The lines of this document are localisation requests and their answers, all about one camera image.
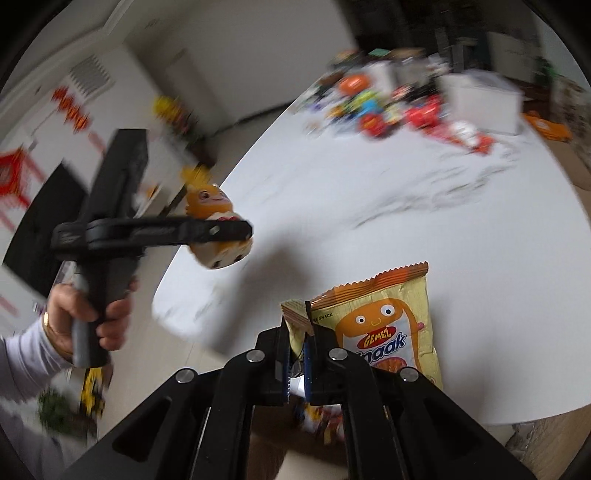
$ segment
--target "white box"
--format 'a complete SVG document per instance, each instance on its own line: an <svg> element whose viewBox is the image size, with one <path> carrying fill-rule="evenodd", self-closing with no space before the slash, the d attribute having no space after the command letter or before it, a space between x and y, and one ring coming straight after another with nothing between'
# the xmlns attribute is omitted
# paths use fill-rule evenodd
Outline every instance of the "white box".
<svg viewBox="0 0 591 480"><path fill-rule="evenodd" d="M467 70L442 75L438 82L452 121L465 120L487 132L519 133L523 92L501 75Z"/></svg>

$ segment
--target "red paper decoration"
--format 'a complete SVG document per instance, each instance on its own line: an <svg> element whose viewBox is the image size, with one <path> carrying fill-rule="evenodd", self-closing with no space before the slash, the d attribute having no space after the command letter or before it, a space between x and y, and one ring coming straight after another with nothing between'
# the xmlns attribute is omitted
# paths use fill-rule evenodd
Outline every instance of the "red paper decoration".
<svg viewBox="0 0 591 480"><path fill-rule="evenodd" d="M68 87L59 87L56 88L51 96L51 100L58 101L63 99L68 93Z"/></svg>
<svg viewBox="0 0 591 480"><path fill-rule="evenodd" d="M63 112L64 110L68 110L73 105L74 105L74 95L68 95L60 100L60 103L57 105L57 109L59 111Z"/></svg>
<svg viewBox="0 0 591 480"><path fill-rule="evenodd" d="M28 209L31 200L26 194L28 187L28 174L33 173L38 181L44 182L45 175L28 156L24 149L0 155L0 199L2 206L23 207ZM10 230L15 227L8 219L4 210L0 212L0 221Z"/></svg>
<svg viewBox="0 0 591 480"><path fill-rule="evenodd" d="M79 116L74 121L74 133L78 133L82 130L86 130L90 126L90 118L88 114L85 116Z"/></svg>
<svg viewBox="0 0 591 480"><path fill-rule="evenodd" d="M54 102L59 102L57 104L57 109L60 112L66 111L66 120L64 123L72 122L74 123L73 129L74 133L81 132L83 130L87 130L92 120L88 113L84 114L82 111L82 106L78 105L74 95L68 95L68 87L59 87L55 89L53 95L51 96L51 100Z"/></svg>
<svg viewBox="0 0 591 480"><path fill-rule="evenodd" d="M80 117L82 113L80 112L80 107L77 105L71 106L66 113L66 120L64 123L74 122Z"/></svg>

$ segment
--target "green plant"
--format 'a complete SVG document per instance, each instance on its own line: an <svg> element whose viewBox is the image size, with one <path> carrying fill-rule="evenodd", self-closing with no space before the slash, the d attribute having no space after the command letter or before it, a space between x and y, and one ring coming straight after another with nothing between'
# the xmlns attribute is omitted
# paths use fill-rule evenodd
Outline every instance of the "green plant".
<svg viewBox="0 0 591 480"><path fill-rule="evenodd" d="M96 435L96 423L70 408L67 398L49 387L37 399L39 421L50 432L76 437Z"/></svg>

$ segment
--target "black panel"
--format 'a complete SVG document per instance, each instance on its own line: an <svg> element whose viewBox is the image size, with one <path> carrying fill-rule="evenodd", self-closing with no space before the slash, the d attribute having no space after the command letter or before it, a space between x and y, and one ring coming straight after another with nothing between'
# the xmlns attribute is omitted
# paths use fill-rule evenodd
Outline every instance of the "black panel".
<svg viewBox="0 0 591 480"><path fill-rule="evenodd" d="M59 165L25 212L12 237L4 265L44 297L49 295L61 262L50 251L53 229L78 218L86 190Z"/></svg>

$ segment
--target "air vent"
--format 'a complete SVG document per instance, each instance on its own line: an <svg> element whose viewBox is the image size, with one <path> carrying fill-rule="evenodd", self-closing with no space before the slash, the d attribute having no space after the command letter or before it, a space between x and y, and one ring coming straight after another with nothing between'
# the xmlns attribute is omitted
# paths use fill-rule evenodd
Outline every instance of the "air vent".
<svg viewBox="0 0 591 480"><path fill-rule="evenodd" d="M83 103L99 96L113 85L109 72L94 55L72 67L68 79L82 97Z"/></svg>

